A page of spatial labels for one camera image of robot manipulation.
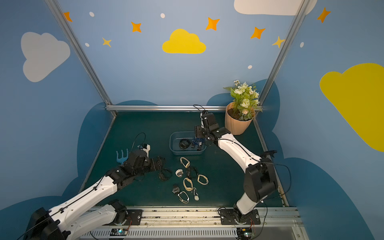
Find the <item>transparent blue watch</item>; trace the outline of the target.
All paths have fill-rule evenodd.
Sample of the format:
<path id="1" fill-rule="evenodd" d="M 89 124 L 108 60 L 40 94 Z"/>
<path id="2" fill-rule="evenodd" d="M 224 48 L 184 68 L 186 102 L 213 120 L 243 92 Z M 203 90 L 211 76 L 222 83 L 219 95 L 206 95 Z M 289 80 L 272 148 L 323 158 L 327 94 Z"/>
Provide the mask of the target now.
<path id="1" fill-rule="evenodd" d="M 205 139 L 193 138 L 192 140 L 192 148 L 196 149 L 197 151 L 201 151 L 204 144 L 205 144 Z"/>

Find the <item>black band smartwatch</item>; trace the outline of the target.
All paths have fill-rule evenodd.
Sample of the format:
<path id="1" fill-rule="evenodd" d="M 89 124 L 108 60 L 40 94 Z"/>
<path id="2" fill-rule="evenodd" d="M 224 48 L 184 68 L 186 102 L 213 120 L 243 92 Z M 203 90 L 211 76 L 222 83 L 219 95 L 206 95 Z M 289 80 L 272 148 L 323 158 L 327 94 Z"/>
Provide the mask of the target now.
<path id="1" fill-rule="evenodd" d="M 162 182 L 168 181 L 172 177 L 172 171 L 166 168 L 161 169 L 158 177 Z"/>

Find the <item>black wide band watch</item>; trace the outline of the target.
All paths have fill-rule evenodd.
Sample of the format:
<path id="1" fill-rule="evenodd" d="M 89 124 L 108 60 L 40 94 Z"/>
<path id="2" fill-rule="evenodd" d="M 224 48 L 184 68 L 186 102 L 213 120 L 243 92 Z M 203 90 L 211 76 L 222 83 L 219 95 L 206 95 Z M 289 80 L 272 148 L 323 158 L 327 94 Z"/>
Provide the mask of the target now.
<path id="1" fill-rule="evenodd" d="M 191 142 L 189 139 L 181 139 L 179 142 L 179 148 L 182 150 L 186 150 L 191 145 Z"/>

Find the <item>cream band watch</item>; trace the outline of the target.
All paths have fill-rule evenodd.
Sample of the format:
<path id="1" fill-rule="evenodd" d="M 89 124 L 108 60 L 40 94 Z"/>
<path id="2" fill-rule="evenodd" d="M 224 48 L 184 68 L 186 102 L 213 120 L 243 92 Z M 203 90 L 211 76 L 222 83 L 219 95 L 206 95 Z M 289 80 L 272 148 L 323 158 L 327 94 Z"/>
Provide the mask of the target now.
<path id="1" fill-rule="evenodd" d="M 206 186 L 209 183 L 209 180 L 206 176 L 199 174 L 197 182 L 203 186 Z"/>

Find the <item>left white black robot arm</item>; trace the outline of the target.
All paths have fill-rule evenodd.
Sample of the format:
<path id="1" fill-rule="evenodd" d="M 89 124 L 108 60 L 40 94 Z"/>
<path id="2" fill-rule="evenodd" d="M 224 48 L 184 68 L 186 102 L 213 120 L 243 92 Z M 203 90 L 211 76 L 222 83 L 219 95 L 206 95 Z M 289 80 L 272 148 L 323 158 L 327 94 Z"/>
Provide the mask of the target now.
<path id="1" fill-rule="evenodd" d="M 100 180 L 68 201 L 49 210 L 40 208 L 33 212 L 23 240 L 72 240 L 109 224 L 124 207 L 115 203 L 105 205 L 95 214 L 87 211 L 105 198 L 132 184 L 136 177 L 160 171 L 163 157 L 149 157 L 147 148 L 135 150 L 121 165 L 108 170 Z"/>

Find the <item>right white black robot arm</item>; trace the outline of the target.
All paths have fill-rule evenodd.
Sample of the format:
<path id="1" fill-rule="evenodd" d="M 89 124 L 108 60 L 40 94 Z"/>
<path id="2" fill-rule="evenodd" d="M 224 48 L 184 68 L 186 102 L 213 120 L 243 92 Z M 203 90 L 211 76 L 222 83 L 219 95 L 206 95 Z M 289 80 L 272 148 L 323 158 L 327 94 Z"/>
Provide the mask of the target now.
<path id="1" fill-rule="evenodd" d="M 279 187 L 274 164 L 269 158 L 255 155 L 244 147 L 225 127 L 220 127 L 215 115 L 206 110 L 200 113 L 201 124 L 195 126 L 195 137 L 212 142 L 225 151 L 245 173 L 243 196 L 234 205 L 234 218 L 245 223 L 258 203 Z"/>

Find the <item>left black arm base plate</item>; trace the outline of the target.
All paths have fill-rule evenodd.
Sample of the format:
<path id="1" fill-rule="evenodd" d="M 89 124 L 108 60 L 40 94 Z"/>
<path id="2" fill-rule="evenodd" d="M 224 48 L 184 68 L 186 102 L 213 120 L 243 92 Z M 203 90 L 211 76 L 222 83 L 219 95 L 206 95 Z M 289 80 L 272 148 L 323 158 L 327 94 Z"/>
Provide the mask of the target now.
<path id="1" fill-rule="evenodd" d="M 141 223 L 142 214 L 141 209 L 120 210 L 113 221 L 106 226 L 138 226 Z"/>

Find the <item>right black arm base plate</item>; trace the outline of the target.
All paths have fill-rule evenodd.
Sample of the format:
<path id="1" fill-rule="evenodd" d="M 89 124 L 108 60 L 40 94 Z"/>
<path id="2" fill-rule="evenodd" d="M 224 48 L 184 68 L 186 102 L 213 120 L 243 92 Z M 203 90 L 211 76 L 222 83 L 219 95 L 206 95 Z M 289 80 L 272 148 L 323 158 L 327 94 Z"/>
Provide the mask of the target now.
<path id="1" fill-rule="evenodd" d="M 260 225 L 260 215 L 257 210 L 243 215 L 237 209 L 218 209 L 218 214 L 222 225 Z"/>

